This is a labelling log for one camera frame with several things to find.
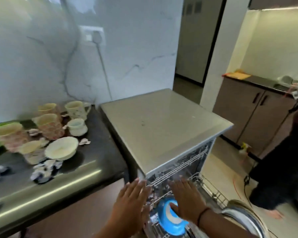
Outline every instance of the black wristband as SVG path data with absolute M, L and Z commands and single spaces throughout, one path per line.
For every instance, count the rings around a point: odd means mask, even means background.
M 199 217 L 198 217 L 198 222 L 197 222 L 197 226 L 200 227 L 200 220 L 202 218 L 202 215 L 205 214 L 205 212 L 207 212 L 208 210 L 210 210 L 211 208 L 207 207 L 205 210 L 203 210 L 200 214 L 199 214 Z

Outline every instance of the mug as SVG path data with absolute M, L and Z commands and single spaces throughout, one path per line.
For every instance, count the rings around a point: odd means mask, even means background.
M 83 119 L 72 119 L 67 123 L 69 132 L 73 136 L 82 136 L 87 133 L 88 128 Z
M 0 143 L 12 153 L 18 152 L 18 148 L 30 140 L 30 136 L 20 123 L 0 126 Z
M 91 110 L 91 103 L 83 103 L 81 101 L 72 101 L 65 105 L 67 113 L 71 119 L 87 119 L 87 115 Z
M 19 153 L 22 154 L 29 164 L 38 164 L 45 159 L 44 148 L 40 140 L 30 141 L 19 147 Z
M 43 136 L 49 140 L 57 140 L 65 133 L 63 126 L 56 114 L 44 114 L 32 119 Z
M 61 112 L 55 103 L 46 103 L 39 105 L 38 111 L 40 114 L 56 114 L 60 121 L 62 121 Z

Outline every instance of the wall switch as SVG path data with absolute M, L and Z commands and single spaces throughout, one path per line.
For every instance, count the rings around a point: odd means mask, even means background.
M 106 45 L 106 37 L 103 27 L 79 26 L 81 40 L 83 43 L 97 43 L 101 46 Z

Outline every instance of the person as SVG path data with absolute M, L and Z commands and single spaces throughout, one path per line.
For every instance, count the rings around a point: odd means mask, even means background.
M 210 238 L 256 237 L 208 208 L 191 181 L 181 179 L 169 185 L 178 202 L 178 206 L 171 204 L 174 212 L 197 225 Z M 149 219 L 150 208 L 144 204 L 150 192 L 146 181 L 136 179 L 126 184 L 118 194 L 109 220 L 94 238 L 129 238 L 139 232 Z
M 289 112 L 298 110 L 298 103 Z M 249 200 L 275 219 L 283 218 L 278 205 L 298 197 L 298 111 L 290 134 L 249 173 L 258 182 Z

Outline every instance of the black countertop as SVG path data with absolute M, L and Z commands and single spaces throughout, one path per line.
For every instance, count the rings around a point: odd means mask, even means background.
M 128 181 L 127 165 L 95 108 L 86 125 L 89 130 L 84 137 L 91 143 L 79 146 L 46 184 L 30 180 L 33 168 L 19 153 L 0 155 L 0 165 L 12 168 L 11 174 L 0 177 L 0 237 L 12 235 L 119 179 Z
M 279 85 L 276 81 L 267 79 L 267 78 L 262 78 L 258 76 L 250 76 L 249 78 L 239 80 L 237 78 L 232 78 L 228 76 L 224 76 L 225 78 L 230 78 L 239 82 L 247 83 L 250 85 L 253 85 L 258 88 L 262 88 L 264 90 L 272 91 L 281 95 L 285 95 L 288 91 L 289 88 L 283 87 Z

